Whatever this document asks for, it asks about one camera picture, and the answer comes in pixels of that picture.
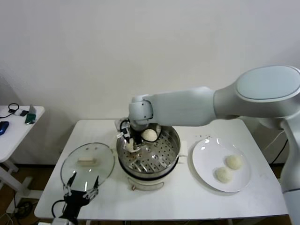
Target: steamed bun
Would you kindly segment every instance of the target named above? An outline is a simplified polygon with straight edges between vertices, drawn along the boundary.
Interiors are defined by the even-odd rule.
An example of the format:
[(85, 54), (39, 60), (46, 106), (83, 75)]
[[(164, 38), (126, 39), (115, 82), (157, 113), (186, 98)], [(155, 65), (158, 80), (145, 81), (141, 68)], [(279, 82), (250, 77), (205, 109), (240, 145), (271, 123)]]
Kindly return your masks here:
[(226, 157), (226, 164), (233, 170), (238, 170), (243, 166), (243, 161), (239, 155), (231, 155)]
[(228, 183), (232, 181), (233, 174), (227, 167), (220, 167), (216, 170), (216, 176), (222, 183)]
[(157, 133), (155, 130), (147, 129), (141, 134), (142, 138), (149, 142), (154, 142), (158, 138)]

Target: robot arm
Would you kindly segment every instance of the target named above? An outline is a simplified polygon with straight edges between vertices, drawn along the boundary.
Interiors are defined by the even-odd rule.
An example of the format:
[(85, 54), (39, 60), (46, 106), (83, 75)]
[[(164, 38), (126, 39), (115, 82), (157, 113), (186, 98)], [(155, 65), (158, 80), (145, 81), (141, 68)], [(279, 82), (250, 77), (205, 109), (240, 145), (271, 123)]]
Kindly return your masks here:
[(285, 130), (290, 153), (281, 185), (290, 216), (300, 224), (300, 70), (288, 66), (257, 68), (217, 91), (200, 87), (143, 95), (134, 97), (129, 105), (130, 123), (136, 130), (150, 123), (203, 126), (239, 116), (257, 117), (268, 127)]

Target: floor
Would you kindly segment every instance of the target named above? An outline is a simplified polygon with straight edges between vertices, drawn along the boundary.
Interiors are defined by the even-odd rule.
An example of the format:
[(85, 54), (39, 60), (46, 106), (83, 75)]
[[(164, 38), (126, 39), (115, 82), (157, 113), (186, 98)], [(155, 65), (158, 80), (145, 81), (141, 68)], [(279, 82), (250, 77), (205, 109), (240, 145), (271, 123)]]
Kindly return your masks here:
[[(17, 173), (13, 173), (13, 176), (22, 182), (25, 177), (32, 176), (34, 177), (32, 183), (30, 184), (30, 189), (35, 190), (43, 190), (46, 186), (46, 183), (52, 173), (54, 167), (28, 167), (28, 166), (19, 166), (19, 171)], [(282, 170), (282, 166), (272, 166), (272, 170), (275, 173), (276, 177), (280, 177), (280, 173)], [(0, 216), (5, 213), (6, 208), (12, 201), (14, 196), (13, 190), (4, 185), (0, 190)], [(33, 204), (37, 203), (36, 200), (25, 199), (24, 201), (31, 201)], [(16, 220), (15, 217), (12, 218), (15, 225), (34, 225), (38, 221), (38, 218), (34, 216), (34, 208), (24, 219)], [(0, 218), (0, 225), (6, 225), (8, 218), (3, 216)], [(52, 220), (41, 219), (41, 222), (51, 222)], [(233, 224), (238, 223), (240, 220), (233, 220)], [(91, 225), (123, 225), (124, 223), (121, 221), (112, 222), (112, 221), (92, 221)], [(215, 220), (215, 221), (127, 221), (127, 225), (226, 225), (226, 220)], [(256, 225), (291, 225), (290, 219), (288, 216), (278, 216), (278, 217), (269, 217), (265, 218), (263, 221), (257, 223)]]

